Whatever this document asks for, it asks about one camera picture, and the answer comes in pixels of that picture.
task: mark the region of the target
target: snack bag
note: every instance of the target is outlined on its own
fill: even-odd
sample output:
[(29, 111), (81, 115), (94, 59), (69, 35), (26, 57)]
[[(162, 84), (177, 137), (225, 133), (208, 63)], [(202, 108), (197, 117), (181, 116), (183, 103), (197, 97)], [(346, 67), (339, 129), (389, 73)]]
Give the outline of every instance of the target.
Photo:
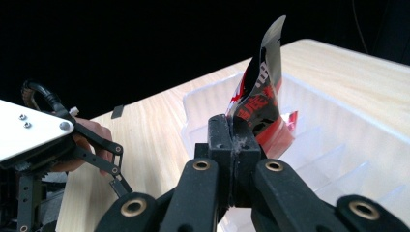
[(277, 19), (265, 33), (226, 110), (231, 131), (235, 117), (246, 120), (271, 159), (280, 157), (294, 140), (278, 109), (280, 34), (284, 20), (285, 16)]

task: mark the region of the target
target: silver screw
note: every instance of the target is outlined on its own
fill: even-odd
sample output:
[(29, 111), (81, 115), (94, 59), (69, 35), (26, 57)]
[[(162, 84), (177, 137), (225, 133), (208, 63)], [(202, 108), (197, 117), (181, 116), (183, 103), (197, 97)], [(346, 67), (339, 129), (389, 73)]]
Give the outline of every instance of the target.
[(61, 130), (68, 130), (70, 128), (70, 124), (69, 123), (67, 123), (67, 122), (62, 122), (61, 124), (60, 124), (60, 129)]

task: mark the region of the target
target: light wood tabletop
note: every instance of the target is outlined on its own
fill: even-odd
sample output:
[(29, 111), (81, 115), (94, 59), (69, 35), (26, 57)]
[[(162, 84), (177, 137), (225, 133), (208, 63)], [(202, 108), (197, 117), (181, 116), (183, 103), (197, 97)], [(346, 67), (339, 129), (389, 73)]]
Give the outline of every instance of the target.
[[(181, 137), (184, 95), (244, 72), (249, 61), (125, 105), (120, 118), (111, 119), (112, 112), (107, 112), (93, 119), (110, 128), (113, 140), (123, 145), (122, 173), (134, 191), (157, 198), (178, 184), (189, 160)], [(281, 63), (284, 73), (410, 136), (410, 67), (313, 40), (284, 45)], [(93, 231), (117, 199), (111, 179), (89, 164), (70, 173), (57, 231)]]

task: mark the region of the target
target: transparent plastic bin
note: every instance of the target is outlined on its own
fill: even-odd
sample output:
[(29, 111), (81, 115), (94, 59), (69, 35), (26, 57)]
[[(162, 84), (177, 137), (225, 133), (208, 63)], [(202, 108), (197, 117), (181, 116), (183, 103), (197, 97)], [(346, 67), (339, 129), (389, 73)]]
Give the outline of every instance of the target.
[[(208, 119), (225, 113), (242, 73), (184, 96), (182, 138), (190, 159), (207, 142)], [(295, 140), (279, 158), (289, 163), (322, 200), (336, 205), (346, 194), (366, 196), (410, 226), (410, 137), (376, 122), (284, 73), (280, 113), (298, 110)], [(255, 231), (250, 209), (231, 208), (223, 231)]]

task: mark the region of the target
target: red and silver package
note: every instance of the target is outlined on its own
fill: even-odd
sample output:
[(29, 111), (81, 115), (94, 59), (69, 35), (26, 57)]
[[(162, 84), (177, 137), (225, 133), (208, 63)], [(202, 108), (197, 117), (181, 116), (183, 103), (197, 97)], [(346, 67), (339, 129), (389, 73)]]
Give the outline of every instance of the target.
[(284, 20), (285, 16), (277, 19), (265, 33), (226, 111), (231, 130), (234, 117), (246, 120), (271, 159), (280, 157), (294, 140), (278, 109), (282, 80), (280, 34)]

